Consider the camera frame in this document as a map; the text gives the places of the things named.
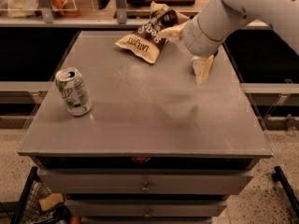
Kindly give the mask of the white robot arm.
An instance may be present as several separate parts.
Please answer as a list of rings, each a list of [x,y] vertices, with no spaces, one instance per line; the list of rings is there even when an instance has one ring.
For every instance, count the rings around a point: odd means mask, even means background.
[[[228,35],[255,20],[267,24],[299,52],[299,0],[210,0],[191,20],[165,28],[157,36],[184,44],[192,54],[196,82],[203,85]]]

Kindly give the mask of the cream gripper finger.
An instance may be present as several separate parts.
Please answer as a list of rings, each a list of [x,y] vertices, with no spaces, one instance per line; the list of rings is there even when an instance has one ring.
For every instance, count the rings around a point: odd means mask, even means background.
[[[167,39],[171,42],[180,42],[183,37],[183,29],[184,29],[185,25],[186,25],[186,22],[179,24],[179,25],[165,28],[165,29],[161,30],[157,34],[157,36],[159,38]]]
[[[196,83],[198,85],[203,85],[204,83],[206,83],[211,67],[212,65],[208,68],[199,68],[197,65],[192,64],[192,69],[195,73]]]

